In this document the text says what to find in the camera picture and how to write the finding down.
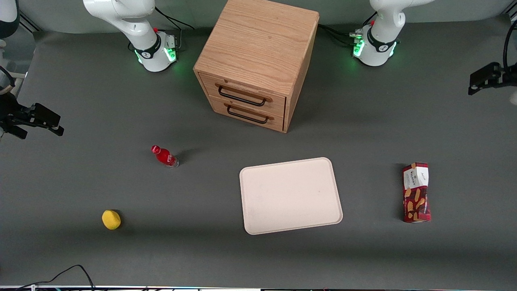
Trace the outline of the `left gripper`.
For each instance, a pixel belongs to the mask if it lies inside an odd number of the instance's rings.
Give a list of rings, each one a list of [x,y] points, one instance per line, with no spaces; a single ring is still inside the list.
[[[503,66],[501,71],[500,64],[492,62],[478,69],[470,75],[468,94],[472,96],[481,88],[495,88],[501,76],[500,86],[517,86],[517,65]]]

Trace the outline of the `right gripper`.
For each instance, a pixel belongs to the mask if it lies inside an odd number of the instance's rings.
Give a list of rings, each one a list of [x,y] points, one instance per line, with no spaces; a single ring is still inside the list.
[[[0,96],[0,126],[1,135],[11,134],[20,139],[26,139],[27,131],[19,125],[30,127],[49,127],[48,130],[57,136],[63,136],[64,128],[59,127],[61,116],[40,103],[24,107],[18,103],[11,93]]]

